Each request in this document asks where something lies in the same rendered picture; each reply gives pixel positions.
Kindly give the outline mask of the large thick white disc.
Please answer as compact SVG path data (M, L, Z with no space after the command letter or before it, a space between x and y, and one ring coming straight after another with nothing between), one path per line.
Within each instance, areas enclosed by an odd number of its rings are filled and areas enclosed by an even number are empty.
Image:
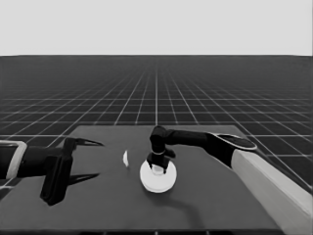
M144 161L140 167L140 180L143 186L153 193L164 193L170 190L177 179L177 170L173 162L169 162L167 173L163 173L163 168L153 164L150 169L147 161Z

